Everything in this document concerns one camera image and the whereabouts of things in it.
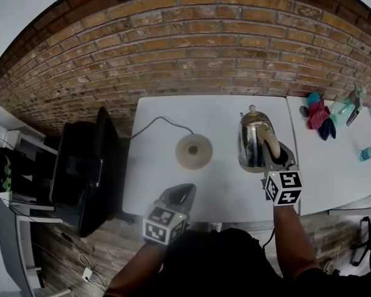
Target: kettle base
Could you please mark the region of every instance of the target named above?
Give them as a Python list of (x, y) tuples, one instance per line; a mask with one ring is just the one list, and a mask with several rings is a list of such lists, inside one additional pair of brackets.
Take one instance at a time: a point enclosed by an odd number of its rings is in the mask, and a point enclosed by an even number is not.
[(264, 173), (265, 167), (251, 167), (251, 166), (245, 166), (241, 162), (239, 162), (239, 165), (242, 167), (243, 170), (253, 173), (253, 174), (259, 174), (259, 173)]

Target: white table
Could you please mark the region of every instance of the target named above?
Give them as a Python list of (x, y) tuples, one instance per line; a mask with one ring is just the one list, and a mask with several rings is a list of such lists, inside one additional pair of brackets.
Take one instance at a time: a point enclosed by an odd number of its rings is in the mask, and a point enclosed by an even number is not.
[[(324, 141), (307, 128), (300, 106), (306, 98), (287, 97), (304, 179), (301, 214), (320, 212), (371, 195), (371, 159), (360, 162), (358, 153), (371, 145), (371, 117), (364, 108), (350, 127), (337, 129), (336, 139)], [(330, 107), (332, 101), (326, 101)]]
[(189, 133), (157, 120), (130, 143), (123, 211), (144, 215), (147, 207), (169, 187), (194, 183), (197, 195), (191, 211), (195, 222), (272, 220), (272, 203), (265, 198), (263, 174), (244, 171), (237, 160), (240, 113), (254, 104), (270, 119), (276, 135), (296, 151), (286, 99), (276, 97), (200, 95), (150, 97), (139, 100), (133, 134), (157, 116), (166, 116), (210, 139), (211, 162), (188, 171), (176, 161), (178, 141)]

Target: power cord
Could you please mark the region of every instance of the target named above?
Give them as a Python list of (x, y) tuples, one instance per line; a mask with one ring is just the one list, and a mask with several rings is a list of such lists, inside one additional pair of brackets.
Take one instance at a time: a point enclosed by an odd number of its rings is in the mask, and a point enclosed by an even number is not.
[(1, 136), (0, 136), (0, 140), (2, 140), (3, 142), (7, 143), (8, 145), (10, 145), (12, 147), (13, 150), (15, 150), (15, 148), (10, 143), (8, 143), (6, 140), (4, 140)]
[(145, 126), (142, 130), (138, 131), (138, 133), (136, 133), (135, 135), (133, 135), (130, 139), (134, 139), (135, 137), (137, 137), (139, 134), (141, 134), (144, 130), (147, 130), (156, 120), (158, 119), (162, 119), (162, 120), (165, 120), (167, 123), (169, 124), (172, 124), (173, 126), (176, 126), (176, 127), (181, 127), (182, 129), (186, 129), (188, 131), (190, 131), (191, 134), (194, 134), (194, 132), (192, 132), (192, 130), (189, 128), (189, 127), (186, 127), (186, 126), (181, 126), (180, 124), (176, 124), (176, 123), (173, 123), (171, 122), (170, 120), (166, 119), (166, 117), (164, 116), (159, 116), (157, 118), (155, 118), (153, 121), (151, 121), (147, 126)]
[[(92, 264), (91, 264), (91, 262), (90, 262), (90, 260), (89, 260), (89, 258), (81, 251), (81, 249), (80, 249), (80, 247), (77, 245), (77, 243), (75, 243), (74, 241), (73, 241), (73, 239), (70, 237), (70, 236), (68, 236), (67, 234), (65, 234), (65, 232), (58, 232), (58, 231), (56, 231), (56, 230), (54, 230), (54, 229), (51, 229), (51, 228), (48, 228), (46, 225), (44, 225), (42, 222), (38, 222), (38, 221), (36, 221), (36, 220), (34, 220), (34, 219), (32, 219), (32, 218), (30, 218), (28, 215), (26, 215), (26, 214), (24, 214), (24, 213), (22, 213), (22, 212), (20, 212), (19, 210), (17, 210), (17, 209), (15, 209), (14, 208), (14, 206), (11, 206), (11, 204), (9, 204), (9, 203), (7, 203), (4, 199), (2, 199), (2, 198), (0, 198), (0, 200), (3, 202), (3, 204), (5, 204), (6, 206), (8, 206), (11, 210), (15, 210), (17, 213), (19, 213), (20, 215), (22, 215), (22, 216), (24, 216), (24, 217), (27, 217), (27, 218), (29, 218), (31, 221), (33, 221), (33, 222), (35, 222), (35, 223), (39, 223), (41, 226), (43, 226), (44, 228), (46, 228), (48, 231), (52, 231), (52, 232), (54, 232), (54, 233), (57, 233), (57, 234), (59, 234), (59, 235), (61, 235), (66, 241), (68, 241), (68, 242), (70, 242), (70, 243), (72, 243), (72, 244), (74, 244), (75, 246), (76, 246), (76, 248), (79, 250), (79, 261), (84, 265), (84, 266), (86, 266), (86, 267), (88, 267), (90, 270), (92, 270), (92, 272), (94, 272), (94, 273), (96, 273), (96, 276), (99, 278), (99, 280), (102, 282), (102, 284), (99, 284), (99, 283), (96, 283), (96, 282), (93, 282), (93, 281), (90, 281), (90, 280), (88, 280), (88, 282), (90, 282), (91, 284), (94, 284), (95, 286), (97, 286), (97, 285), (101, 285), (101, 286), (103, 286), (104, 288), (105, 288), (105, 290), (107, 290), (107, 286), (103, 283), (103, 280), (102, 280), (102, 278), (100, 277), (100, 276), (102, 276), (106, 281), (107, 281), (107, 283), (108, 284), (110, 284), (110, 281), (106, 278), (106, 277), (104, 277), (102, 274), (100, 274), (99, 272), (97, 272), (95, 269), (93, 269), (92, 268)], [(44, 249), (45, 251), (47, 251), (47, 252), (49, 252), (47, 249), (45, 249), (45, 248), (43, 248), (43, 247), (41, 247), (41, 246), (39, 246), (38, 244), (36, 244), (36, 243), (33, 243), (33, 242), (31, 242), (32, 244), (34, 244), (34, 245), (36, 245), (36, 246), (38, 246), (38, 247), (40, 247), (40, 248), (42, 248), (42, 249)], [(83, 277), (80, 275), (80, 274), (78, 274), (74, 269), (72, 269), (71, 267), (69, 267), (67, 264), (65, 264), (63, 261), (61, 261), (61, 260), (59, 260), (54, 254), (52, 254), (52, 253), (50, 253), (52, 256), (54, 256), (59, 262), (61, 262), (61, 263), (63, 263), (68, 269), (71, 269), (73, 272), (75, 272), (79, 277), (81, 277), (82, 279), (83, 279)], [(81, 259), (80, 259), (80, 256), (82, 256), (88, 263), (89, 263), (89, 266), (88, 265), (86, 265), (86, 264), (84, 264), (82, 261), (81, 261)]]
[(264, 253), (265, 253), (265, 246), (267, 246), (267, 245), (272, 241), (272, 238), (273, 238), (274, 235), (275, 235), (275, 229), (272, 230), (271, 237), (270, 237), (270, 239), (267, 241), (267, 243), (265, 243), (265, 244), (262, 246), (262, 249), (264, 250)]

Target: plastic bottle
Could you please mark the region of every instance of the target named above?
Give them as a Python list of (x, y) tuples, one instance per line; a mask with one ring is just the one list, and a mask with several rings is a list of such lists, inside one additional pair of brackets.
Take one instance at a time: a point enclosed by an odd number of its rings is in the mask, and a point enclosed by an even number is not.
[(359, 160), (360, 161), (366, 161), (371, 158), (371, 146), (361, 150), (359, 152)]

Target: wire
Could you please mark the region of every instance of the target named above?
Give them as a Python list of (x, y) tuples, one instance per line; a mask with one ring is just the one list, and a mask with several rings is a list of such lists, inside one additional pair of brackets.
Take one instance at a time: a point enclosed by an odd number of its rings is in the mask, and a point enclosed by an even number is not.
[(1, 139), (3, 142), (5, 142), (5, 143), (7, 143), (8, 145), (10, 145), (10, 146), (12, 147), (13, 150), (15, 150), (15, 148), (14, 148), (10, 143), (8, 143), (6, 140), (4, 140), (1, 136), (0, 136), (0, 139)]
[(93, 270), (97, 275), (100, 275), (100, 276), (102, 276), (103, 278), (104, 278), (104, 280), (106, 280), (106, 282), (108, 283), (108, 284), (110, 284), (110, 281), (105, 277), (105, 276), (103, 276), (103, 274), (102, 273), (99, 273), (97, 270)]
[(21, 198), (23, 199), (23, 201), (25, 202), (25, 204), (28, 204), (28, 201), (26, 200), (26, 198), (24, 198), (23, 195), (18, 194), (17, 192), (14, 192), (14, 191), (13, 191), (13, 193), (14, 193), (15, 195), (18, 195), (19, 197), (21, 197)]
[(165, 120), (167, 123), (170, 123), (172, 124), (173, 126), (176, 126), (176, 127), (181, 127), (183, 129), (186, 129), (188, 131), (190, 131), (191, 134), (194, 134), (194, 132), (192, 132), (192, 130), (189, 128), (189, 127), (186, 127), (186, 126), (181, 126), (180, 124), (176, 124), (176, 123), (173, 123), (171, 121), (169, 121), (168, 119), (166, 119), (164, 116), (159, 116), (157, 118), (155, 118), (153, 121), (151, 121), (145, 128), (143, 128), (142, 130), (138, 131), (138, 133), (136, 133), (135, 135), (133, 135), (130, 139), (134, 139), (135, 137), (137, 137), (139, 134), (141, 134), (144, 130), (147, 130), (148, 127), (150, 127), (156, 120), (158, 119), (162, 119), (162, 120)]
[(74, 273), (76, 273), (79, 277), (82, 278), (82, 276), (81, 276), (81, 275), (80, 275), (76, 270), (72, 269), (72, 268), (71, 268), (70, 266), (68, 266), (65, 262), (63, 262), (62, 260), (60, 260), (59, 258), (57, 258), (53, 253), (49, 252), (46, 248), (44, 248), (44, 247), (42, 247), (42, 246), (40, 246), (39, 244), (34, 243), (34, 242), (30, 242), (30, 243), (32, 243), (33, 245), (38, 246), (40, 249), (46, 251), (49, 255), (53, 256), (53, 257), (54, 257), (55, 259), (57, 259), (60, 263), (62, 263), (63, 265), (65, 265), (69, 270), (72, 270)]
[(14, 208), (14, 206), (11, 206), (10, 203), (7, 203), (4, 199), (0, 198), (0, 200), (3, 202), (3, 204), (5, 204), (6, 206), (8, 206), (11, 210), (15, 210), (17, 213), (19, 213), (20, 215), (23, 215), (24, 217), (27, 217), (29, 218), (31, 221), (35, 222), (35, 223), (39, 223), (41, 226), (43, 226), (44, 228), (46, 228), (47, 230), (49, 231), (52, 231), (52, 232), (55, 232), (59, 235), (61, 235), (62, 233), (58, 232), (58, 231), (55, 231), (54, 229), (51, 229), (51, 228), (48, 228), (46, 225), (44, 225), (42, 222), (38, 222), (32, 218), (30, 218), (28, 215), (22, 213), (21, 211), (17, 210)]
[(102, 290), (101, 287), (99, 287), (98, 285), (100, 285), (99, 283), (96, 283), (96, 282), (91, 282), (90, 280), (87, 280), (88, 283), (91, 283), (92, 285), (95, 285), (97, 288), (99, 288), (103, 293), (105, 292), (105, 290)]
[(264, 250), (264, 252), (265, 252), (265, 246), (267, 246), (267, 245), (269, 244), (269, 242), (272, 241), (272, 238), (273, 238), (274, 235), (275, 235), (275, 229), (272, 230), (272, 234), (271, 234), (271, 237), (270, 237), (270, 239), (268, 240), (268, 242), (265, 243), (265, 244), (262, 246), (262, 249)]

